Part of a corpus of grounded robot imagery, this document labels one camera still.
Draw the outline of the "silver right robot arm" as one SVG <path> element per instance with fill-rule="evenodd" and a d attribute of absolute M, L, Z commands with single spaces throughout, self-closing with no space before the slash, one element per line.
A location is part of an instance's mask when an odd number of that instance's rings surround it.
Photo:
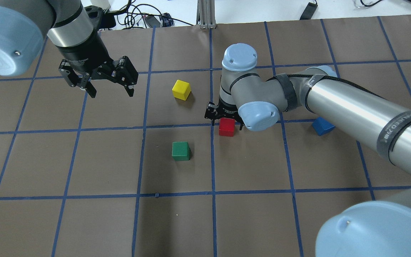
<path fill-rule="evenodd" d="M 411 175 L 411 110 L 350 81 L 328 66 L 262 81 L 250 45 L 227 47 L 222 59 L 219 102 L 204 117 L 230 118 L 262 131 L 281 112 L 304 107 Z M 330 218 L 316 237 L 317 257 L 411 257 L 411 189 L 384 200 L 349 207 Z"/>

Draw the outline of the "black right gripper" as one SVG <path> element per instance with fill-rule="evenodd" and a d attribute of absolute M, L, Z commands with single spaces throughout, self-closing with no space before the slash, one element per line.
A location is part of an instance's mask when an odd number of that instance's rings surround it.
<path fill-rule="evenodd" d="M 238 108 L 236 105 L 230 105 L 219 99 L 218 104 L 214 104 L 209 101 L 204 113 L 204 118 L 211 121 L 211 125 L 215 125 L 215 121 L 221 118 L 235 119 L 235 122 L 239 124 L 239 130 L 243 130 L 245 124 L 242 122 L 240 115 L 238 114 Z"/>

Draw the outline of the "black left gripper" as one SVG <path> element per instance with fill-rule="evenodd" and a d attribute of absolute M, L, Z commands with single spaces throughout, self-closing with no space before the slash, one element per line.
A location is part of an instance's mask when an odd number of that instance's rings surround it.
<path fill-rule="evenodd" d="M 70 87 L 80 86 L 82 79 L 78 74 L 81 74 L 83 77 L 89 74 L 90 80 L 109 80 L 124 86 L 125 91 L 130 97 L 134 96 L 134 85 L 137 84 L 139 76 L 127 56 L 122 56 L 119 60 L 109 59 L 88 71 L 74 70 L 70 62 L 63 59 L 58 70 Z M 90 82 L 86 83 L 84 90 L 91 98 L 96 97 L 96 88 Z"/>

